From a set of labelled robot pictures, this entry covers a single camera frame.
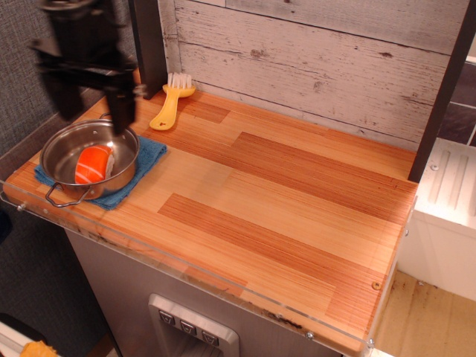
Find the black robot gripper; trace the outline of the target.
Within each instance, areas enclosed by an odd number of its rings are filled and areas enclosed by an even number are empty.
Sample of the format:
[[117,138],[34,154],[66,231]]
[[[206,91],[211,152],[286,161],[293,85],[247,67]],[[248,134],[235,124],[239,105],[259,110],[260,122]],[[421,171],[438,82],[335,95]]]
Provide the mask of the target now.
[[112,1],[38,1],[53,36],[35,39],[37,69],[52,103],[71,121],[83,110],[80,88],[105,93],[113,130],[122,134],[135,121],[135,98],[145,88],[135,82],[135,64],[119,49]]

